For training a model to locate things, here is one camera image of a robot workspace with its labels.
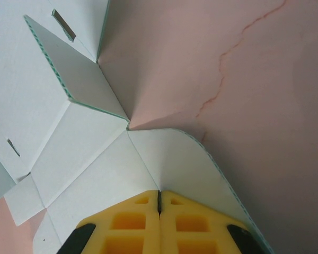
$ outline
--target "pink surface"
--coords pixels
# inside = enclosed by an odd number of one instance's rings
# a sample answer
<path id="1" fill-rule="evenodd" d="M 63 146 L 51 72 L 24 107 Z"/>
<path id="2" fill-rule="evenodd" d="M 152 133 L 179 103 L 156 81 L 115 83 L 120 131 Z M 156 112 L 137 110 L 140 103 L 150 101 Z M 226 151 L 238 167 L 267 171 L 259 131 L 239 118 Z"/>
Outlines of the pink surface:
<path id="1" fill-rule="evenodd" d="M 318 0 L 112 1 L 98 63 L 132 129 L 194 135 L 276 253 L 318 253 Z"/>
<path id="2" fill-rule="evenodd" d="M 6 204 L 0 199 L 0 254 L 33 254 L 33 237 L 45 215 L 42 211 L 16 226 Z"/>

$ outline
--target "yellow foam block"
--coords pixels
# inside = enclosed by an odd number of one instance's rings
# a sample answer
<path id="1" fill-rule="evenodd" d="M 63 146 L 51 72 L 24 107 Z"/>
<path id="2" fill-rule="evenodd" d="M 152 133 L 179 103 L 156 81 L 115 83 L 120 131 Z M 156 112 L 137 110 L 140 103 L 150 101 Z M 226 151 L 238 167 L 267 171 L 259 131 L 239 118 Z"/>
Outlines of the yellow foam block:
<path id="1" fill-rule="evenodd" d="M 247 230 L 243 223 L 176 193 L 163 191 L 158 199 L 158 191 L 149 190 L 81 221 L 77 229 L 82 231 L 72 233 L 61 253 L 241 254 L 229 225 Z M 89 234 L 83 233 L 85 226 L 91 227 Z"/>
<path id="2" fill-rule="evenodd" d="M 82 254 L 159 254 L 158 191 L 149 190 L 82 220 L 96 225 Z"/>
<path id="3" fill-rule="evenodd" d="M 246 229 L 225 214 L 173 192 L 162 192 L 161 253 L 240 254 L 227 230 L 229 224 Z"/>

